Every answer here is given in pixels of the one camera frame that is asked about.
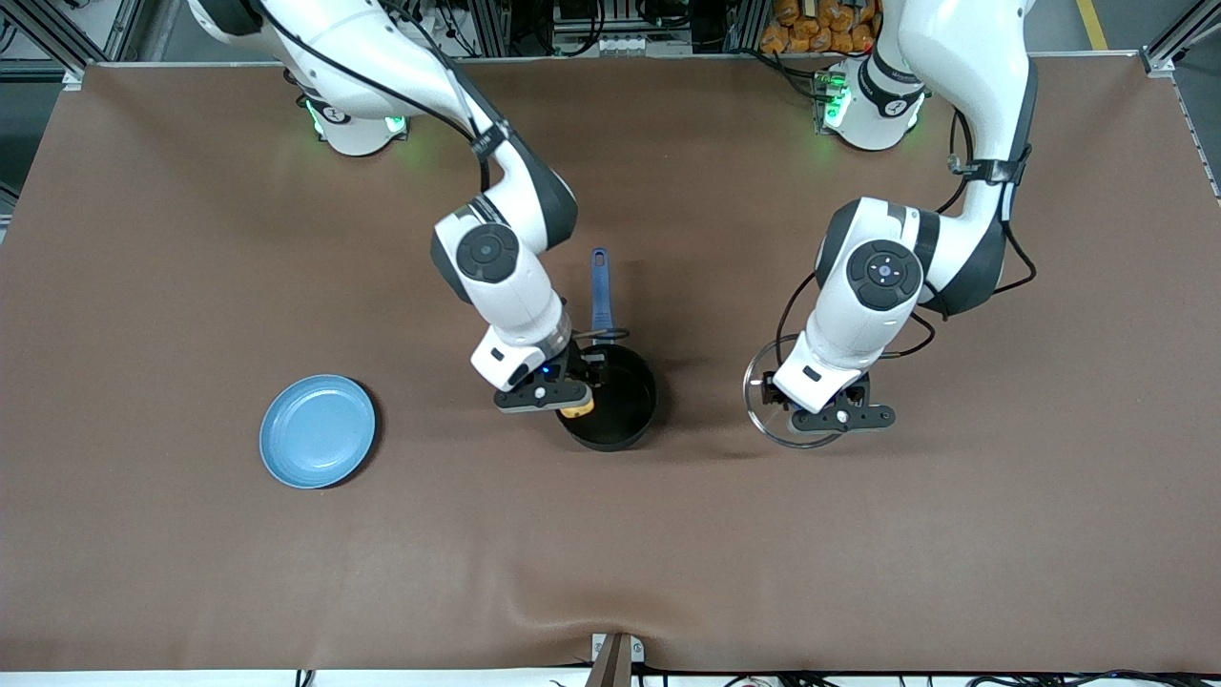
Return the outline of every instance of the robotic arm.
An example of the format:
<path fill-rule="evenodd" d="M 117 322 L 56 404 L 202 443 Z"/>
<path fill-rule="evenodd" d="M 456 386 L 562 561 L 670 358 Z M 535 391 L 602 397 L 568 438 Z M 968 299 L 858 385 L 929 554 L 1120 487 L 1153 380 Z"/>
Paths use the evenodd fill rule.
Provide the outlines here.
<path fill-rule="evenodd" d="M 338 151 L 371 154 L 397 133 L 387 117 L 429 113 L 459 131 L 481 164 L 496 160 L 503 179 L 437 222 L 432 261 L 490 325 L 471 365 L 502 393 L 502 410 L 586 405 L 581 384 L 548 404 L 501 404 L 570 349 L 568 314 L 537 255 L 571 234 L 576 201 L 474 83 L 440 50 L 403 35 L 371 0 L 188 2 L 214 38 L 280 59 Z"/>
<path fill-rule="evenodd" d="M 818 301 L 792 353 L 766 381 L 773 401 L 797 406 L 791 431 L 888 427 L 889 409 L 860 412 L 871 409 L 868 387 L 862 404 L 862 388 L 855 386 L 912 309 L 922 304 L 949 316 L 994 293 L 1005 256 L 1004 227 L 1029 154 L 1038 87 L 1022 32 L 1031 5 L 1033 0 L 886 0 L 878 45 L 896 45 L 918 79 L 962 111 L 976 133 L 976 159 L 966 165 L 950 160 L 951 171 L 966 179 L 958 216 L 875 198 L 834 214 L 816 260 Z M 850 106 L 868 110 L 869 103 Z M 849 411 L 851 406 L 856 410 Z"/>

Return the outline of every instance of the yellow object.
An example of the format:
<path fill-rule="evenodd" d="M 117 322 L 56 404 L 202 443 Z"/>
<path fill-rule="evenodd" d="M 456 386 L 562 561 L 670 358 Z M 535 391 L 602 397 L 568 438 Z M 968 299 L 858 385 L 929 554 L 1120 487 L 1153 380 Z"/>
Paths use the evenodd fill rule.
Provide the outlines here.
<path fill-rule="evenodd" d="M 587 416 L 593 412 L 593 399 L 590 399 L 589 404 L 584 406 L 575 406 L 571 409 L 560 409 L 559 415 L 567 417 L 568 420 L 579 419 L 581 416 Z"/>
<path fill-rule="evenodd" d="M 796 22 L 794 22 L 792 29 L 790 29 L 792 33 L 790 35 L 792 38 L 805 38 L 805 39 L 808 40 L 811 38 L 818 35 L 818 29 L 819 28 L 821 27 L 818 26 L 818 20 L 811 20 L 811 18 L 805 18 L 803 17 L 803 18 L 800 18 Z"/>
<path fill-rule="evenodd" d="M 836 52 L 851 52 L 852 51 L 852 37 L 846 33 L 833 33 L 832 34 L 832 50 Z"/>
<path fill-rule="evenodd" d="M 774 13 L 775 21 L 780 22 L 781 26 L 792 26 L 792 23 L 801 18 L 801 7 L 797 5 L 797 0 L 775 0 Z"/>
<path fill-rule="evenodd" d="M 810 51 L 822 52 L 832 46 L 832 29 L 823 27 L 818 33 L 810 39 Z"/>
<path fill-rule="evenodd" d="M 1106 37 L 1103 35 L 1103 24 L 1098 22 L 1094 0 L 1077 0 L 1077 11 L 1081 12 L 1081 23 L 1085 24 L 1089 46 L 1094 50 L 1106 50 Z"/>
<path fill-rule="evenodd" d="M 867 52 L 873 48 L 873 29 L 869 28 L 869 24 L 853 28 L 850 35 L 852 37 L 853 52 Z"/>
<path fill-rule="evenodd" d="M 856 13 L 840 5 L 839 0 L 822 0 L 818 5 L 818 26 L 834 33 L 851 31 L 855 18 Z"/>
<path fill-rule="evenodd" d="M 763 29 L 759 50 L 763 52 L 784 52 L 789 48 L 789 29 L 780 24 L 770 24 Z"/>

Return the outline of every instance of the brown table surface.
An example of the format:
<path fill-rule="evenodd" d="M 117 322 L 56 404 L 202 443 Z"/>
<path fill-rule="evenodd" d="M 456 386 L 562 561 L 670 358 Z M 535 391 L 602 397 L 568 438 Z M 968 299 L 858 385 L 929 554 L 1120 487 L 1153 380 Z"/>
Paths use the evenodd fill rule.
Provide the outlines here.
<path fill-rule="evenodd" d="M 819 453 L 751 427 L 742 369 L 835 207 L 954 188 L 946 103 L 866 154 L 753 61 L 471 67 L 578 194 L 543 257 L 574 318 L 606 245 L 663 379 L 620 455 L 471 370 L 427 256 L 476 187 L 452 132 L 343 159 L 277 68 L 90 70 L 0 248 L 0 667 L 545 665 L 624 630 L 669 669 L 1221 671 L 1221 214 L 1170 82 L 1039 66 L 1039 278 L 878 365 L 897 423 Z M 297 492 L 258 426 L 324 372 L 383 442 Z"/>

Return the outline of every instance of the orange package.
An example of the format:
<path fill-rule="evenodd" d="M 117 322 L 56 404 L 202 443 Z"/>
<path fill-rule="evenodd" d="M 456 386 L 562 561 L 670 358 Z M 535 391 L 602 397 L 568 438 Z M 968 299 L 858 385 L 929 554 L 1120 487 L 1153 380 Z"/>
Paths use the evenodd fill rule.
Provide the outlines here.
<path fill-rule="evenodd" d="M 789 29 L 780 24 L 768 24 L 763 29 L 763 38 L 759 39 L 759 50 L 763 52 L 779 54 L 789 48 Z"/>
<path fill-rule="evenodd" d="M 873 48 L 873 29 L 869 24 L 860 24 L 852 29 L 852 51 L 868 52 Z"/>
<path fill-rule="evenodd" d="M 851 52 L 852 51 L 852 37 L 846 33 L 833 33 L 832 34 L 832 51 L 834 52 Z"/>
<path fill-rule="evenodd" d="M 792 22 L 801 18 L 801 6 L 797 0 L 775 0 L 773 6 L 775 21 L 781 26 L 792 26 Z"/>
<path fill-rule="evenodd" d="M 839 0 L 819 0 L 818 26 L 833 32 L 845 32 L 852 28 L 856 15 L 851 9 L 839 4 Z"/>
<path fill-rule="evenodd" d="M 810 39 L 811 52 L 823 52 L 832 46 L 832 29 L 823 27 L 818 34 Z"/>
<path fill-rule="evenodd" d="M 811 39 L 818 34 L 818 20 L 802 17 L 792 24 L 792 37 Z"/>

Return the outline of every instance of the black cable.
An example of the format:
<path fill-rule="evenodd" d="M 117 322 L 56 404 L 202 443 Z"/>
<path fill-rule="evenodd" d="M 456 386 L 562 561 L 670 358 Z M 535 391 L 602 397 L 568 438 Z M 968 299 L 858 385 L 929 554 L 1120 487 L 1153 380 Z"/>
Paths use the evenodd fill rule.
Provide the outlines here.
<path fill-rule="evenodd" d="M 9 35 L 7 40 L 5 40 L 5 34 Z M 4 26 L 2 28 L 0 28 L 0 41 L 4 41 L 4 46 L 0 46 L 0 52 L 4 52 L 10 48 L 12 48 L 13 40 L 17 40 L 17 27 L 10 23 L 9 20 L 4 20 Z"/>
<path fill-rule="evenodd" d="M 602 6 L 602 0 L 590 0 L 593 5 L 593 12 L 590 15 L 590 34 L 585 38 L 584 44 L 574 52 L 560 52 L 564 57 L 576 57 L 584 55 L 590 48 L 597 45 L 598 40 L 602 38 L 602 31 L 607 26 L 607 10 Z M 597 20 L 597 28 L 595 28 L 595 18 Z"/>
<path fill-rule="evenodd" d="M 797 301 L 797 297 L 801 295 L 801 292 L 806 289 L 806 286 L 810 286 L 810 282 L 814 279 L 814 273 L 816 272 L 810 272 L 808 275 L 806 275 L 806 278 L 801 279 L 801 283 L 797 286 L 797 289 L 792 292 L 792 295 L 789 295 L 789 301 L 784 304 L 784 312 L 780 314 L 780 322 L 775 325 L 777 366 L 784 365 L 784 360 L 780 359 L 780 339 L 784 338 L 784 321 L 789 318 L 789 310 L 791 310 L 792 304 Z"/>
<path fill-rule="evenodd" d="M 924 279 L 924 288 L 928 288 L 928 292 L 932 293 L 933 297 L 929 298 L 927 303 L 921 303 L 921 306 L 928 308 L 928 309 L 933 310 L 934 312 L 941 315 L 941 321 L 949 321 L 950 320 L 950 305 L 945 301 L 945 295 L 943 295 L 941 292 L 938 290 L 935 286 L 933 286 L 932 283 L 929 283 L 928 279 Z M 939 309 L 934 308 L 932 305 L 933 303 L 940 303 L 941 304 L 941 309 L 939 310 Z"/>
<path fill-rule="evenodd" d="M 1013 251 L 1017 253 L 1017 256 L 1022 259 L 1022 261 L 1026 264 L 1026 268 L 1029 270 L 1031 273 L 1023 276 L 1022 278 L 1015 281 L 1013 283 L 998 286 L 996 289 L 993 290 L 993 295 L 998 293 L 1004 293 L 1006 290 L 1012 290 L 1013 288 L 1017 288 L 1023 283 L 1029 283 L 1034 281 L 1034 277 L 1038 276 L 1039 273 L 1039 270 L 1035 268 L 1034 266 L 1034 260 L 1032 260 L 1031 256 L 1026 254 L 1026 250 L 1023 250 L 1022 245 L 1018 244 L 1017 238 L 1013 238 L 1013 229 L 1010 228 L 1009 220 L 1000 220 L 1000 229 L 1005 233 L 1005 239 L 1009 240 L 1009 244 L 1013 246 Z"/>
<path fill-rule="evenodd" d="M 552 0 L 537 0 L 534 4 L 534 11 L 531 16 L 531 23 L 534 24 L 535 39 L 538 40 L 538 45 L 542 45 L 543 50 L 551 56 L 559 57 L 576 57 L 587 52 L 591 48 L 598 44 L 602 39 L 602 34 L 607 26 L 607 12 L 606 7 L 602 6 L 602 0 L 590 0 L 590 32 L 581 39 L 581 46 L 571 52 L 564 52 L 563 50 L 557 50 L 556 45 L 546 35 L 547 24 L 554 20 L 548 16 L 542 16 L 541 10 L 553 7 Z"/>
<path fill-rule="evenodd" d="M 691 4 L 687 2 L 686 11 L 679 18 L 662 17 L 658 15 L 650 15 L 645 9 L 645 0 L 636 0 L 636 13 L 640 18 L 656 26 L 657 28 L 680 28 L 691 23 Z"/>
<path fill-rule="evenodd" d="M 1140 672 L 1140 671 L 1137 671 L 1137 670 L 1111 670 L 1111 671 L 1107 671 L 1107 672 L 1100 672 L 1098 675 L 1092 675 L 1092 676 L 1082 677 L 1079 680 L 1062 681 L 1061 685 L 1063 685 L 1063 687 L 1079 687 L 1079 686 L 1085 685 L 1088 682 L 1093 682 L 1095 680 L 1103 680 L 1103 678 L 1107 678 L 1107 677 L 1110 677 L 1110 678 L 1118 677 L 1118 678 L 1126 678 L 1126 680 L 1144 680 L 1147 682 L 1160 682 L 1162 685 L 1170 685 L 1171 687 L 1190 687 L 1189 682 L 1187 682 L 1184 680 L 1179 680 L 1177 676 L 1173 676 L 1173 675 L 1166 675 L 1166 674 L 1158 675 L 1158 674 L 1150 674 L 1150 672 Z"/>
<path fill-rule="evenodd" d="M 960 122 L 962 123 L 962 138 L 967 144 L 967 160 L 969 161 L 976 156 L 976 142 L 971 135 L 971 124 L 967 123 L 966 115 L 963 115 L 957 107 L 954 109 L 954 118 L 950 120 L 950 154 L 954 154 L 954 139 L 956 138 L 957 124 Z M 950 195 L 950 199 L 943 203 L 941 206 L 937 209 L 937 212 L 941 214 L 945 210 L 949 210 L 950 205 L 954 205 L 958 200 L 966 188 L 967 178 L 962 177 L 958 179 L 958 188 L 954 192 L 954 195 Z"/>
<path fill-rule="evenodd" d="M 441 21 L 446 23 L 446 27 L 453 32 L 453 39 L 458 43 L 458 46 L 462 48 L 466 55 L 479 57 L 479 52 L 475 51 L 475 48 L 466 40 L 466 37 L 463 35 L 462 27 L 458 24 L 458 18 L 454 15 L 454 9 L 453 5 L 449 4 L 449 0 L 440 0 L 437 2 L 437 13 L 441 15 Z"/>
<path fill-rule="evenodd" d="M 810 98 L 811 100 L 817 100 L 818 99 L 817 95 L 814 95 L 810 90 L 801 88 L 801 84 L 796 81 L 796 77 L 789 73 L 789 70 L 784 68 L 784 65 L 780 63 L 780 54 L 777 52 L 774 56 L 775 56 L 777 71 L 784 74 L 784 79 L 789 82 L 789 85 L 791 85 L 792 89 L 796 90 L 799 94 Z"/>
<path fill-rule="evenodd" d="M 733 50 L 730 50 L 729 52 L 726 52 L 726 55 L 750 55 L 750 56 L 755 57 L 756 60 L 758 60 L 758 61 L 763 62 L 764 65 L 767 65 L 768 68 L 773 68 L 773 70 L 777 68 L 775 62 L 773 62 L 770 57 L 768 57 L 763 52 L 759 52 L 758 50 L 755 50 L 753 48 L 734 48 Z M 811 77 L 814 76 L 814 72 L 803 71 L 803 70 L 796 70 L 796 68 L 792 68 L 792 67 L 785 67 L 783 65 L 781 65 L 781 67 L 785 71 L 785 73 L 790 73 L 792 76 L 800 76 L 800 77 L 805 77 L 805 78 L 811 78 Z"/>
<path fill-rule="evenodd" d="M 314 56 L 315 59 L 322 61 L 328 67 L 331 67 L 333 70 L 338 70 L 338 71 L 343 72 L 344 74 L 347 74 L 347 76 L 349 76 L 349 77 L 359 81 L 360 83 L 364 83 L 365 85 L 369 85 L 371 88 L 376 88 L 377 90 L 381 90 L 382 93 L 386 93 L 387 95 L 391 95 L 392 98 L 398 98 L 399 100 L 407 103 L 408 105 L 415 107 L 416 110 L 420 110 L 421 112 L 426 112 L 429 115 L 432 115 L 432 116 L 437 117 L 438 120 L 441 120 L 442 122 L 444 122 L 446 124 L 448 124 L 449 128 L 452 128 L 452 129 L 457 131 L 458 133 L 460 133 L 462 137 L 465 138 L 468 143 L 474 143 L 475 142 L 475 134 L 473 132 L 469 132 L 465 128 L 463 128 L 462 124 L 459 124 L 458 122 L 453 121 L 452 118 L 442 115 L 441 112 L 433 110 L 432 107 L 429 107 L 424 103 L 420 103 L 420 101 L 415 100 L 414 98 L 409 98 L 409 96 L 407 96 L 407 95 L 404 95 L 404 94 L 394 90 L 393 88 L 391 88 L 391 87 L 388 87 L 386 84 L 382 84 L 380 82 L 376 82 L 376 81 L 374 81 L 374 79 L 371 79 L 371 78 L 369 78 L 369 77 L 366 77 L 366 76 L 364 76 L 364 74 L 361 74 L 361 73 L 359 73 L 357 71 L 353 71 L 353 70 L 343 66 L 342 63 L 332 60 L 331 57 L 324 55 L 322 52 L 319 52 L 311 45 L 309 45 L 308 43 L 305 43 L 304 40 L 302 40 L 299 35 L 297 35 L 293 32 L 288 31 L 288 28 L 284 27 L 284 24 L 280 23 L 280 21 L 275 16 L 272 16 L 271 12 L 267 12 L 266 10 L 264 10 L 263 16 L 267 20 L 267 23 L 270 23 L 272 27 L 275 27 L 275 29 L 278 31 L 281 34 L 283 34 L 283 37 L 287 38 L 293 45 L 295 45 L 295 46 L 300 48 L 302 50 L 309 52 L 311 56 Z"/>
<path fill-rule="evenodd" d="M 357 72 L 354 70 L 350 70 L 347 66 L 344 66 L 344 65 L 342 65 L 342 63 L 332 60 L 331 57 L 324 55 L 322 52 L 319 52 L 311 45 L 309 45 L 308 43 L 305 43 L 304 40 L 302 40 L 299 35 L 297 35 L 297 34 L 292 33 L 291 31 L 288 31 L 288 28 L 284 27 L 284 24 L 280 23 L 280 21 L 275 16 L 272 16 L 271 12 L 266 11 L 266 9 L 264 9 L 264 11 L 263 11 L 263 16 L 264 16 L 264 18 L 267 20 L 267 23 L 270 23 L 277 32 L 280 32 L 284 38 L 287 38 L 293 45 L 297 45 L 302 50 L 309 52 L 315 59 L 321 60 L 325 65 L 330 66 L 331 68 L 338 70 L 339 72 L 342 72 L 342 73 L 344 73 L 344 74 L 347 74 L 347 76 L 349 76 L 349 77 L 352 77 L 352 78 L 354 78 L 357 81 L 359 81 L 360 83 L 364 83 L 365 85 L 369 85 L 371 88 L 376 88 L 377 90 L 381 90 L 382 93 L 386 93 L 387 95 L 389 95 L 392 98 L 398 98 L 399 100 L 407 103 L 408 105 L 415 107 L 416 110 L 420 110 L 421 112 L 425 112 L 425 113 L 432 115 L 433 117 L 437 117 L 438 120 L 441 120 L 442 122 L 444 122 L 449 128 L 457 131 L 463 138 L 465 138 L 466 143 L 475 143 L 475 135 L 479 133 L 479 131 L 475 127 L 475 120 L 474 120 L 474 117 L 470 117 L 468 120 L 469 123 L 470 123 L 470 131 L 466 131 L 458 122 L 455 122 L 452 118 L 442 115 L 441 112 L 433 110 L 432 107 L 429 107 L 424 103 L 420 103 L 420 101 L 415 100 L 414 98 L 410 98 L 410 96 L 408 96 L 408 95 L 405 95 L 403 93 L 399 93 L 398 90 L 394 90 L 393 88 L 391 88 L 391 87 L 388 87 L 388 85 L 386 85 L 386 84 L 383 84 L 381 82 L 374 81 L 374 79 L 371 79 L 371 78 L 369 78 L 369 77 L 366 77 L 366 76 L 364 76 L 364 74 L 361 74 L 361 73 L 359 73 L 359 72 Z M 429 32 L 424 31 L 424 27 L 420 26 L 420 22 L 415 21 L 414 17 L 408 17 L 408 21 L 410 21 L 413 24 L 415 24 L 415 27 L 418 29 L 420 29 L 420 33 L 424 34 L 424 38 L 432 46 L 433 55 L 437 57 L 437 60 L 441 61 L 441 65 L 448 67 L 444 52 L 442 52 L 441 48 L 437 45 L 437 43 L 435 40 L 432 40 L 432 37 L 429 35 Z M 480 188 L 480 192 L 487 190 L 491 187 L 491 179 L 492 179 L 492 172 L 491 172 L 491 170 L 487 166 L 487 160 L 481 159 L 479 161 L 479 188 Z"/>

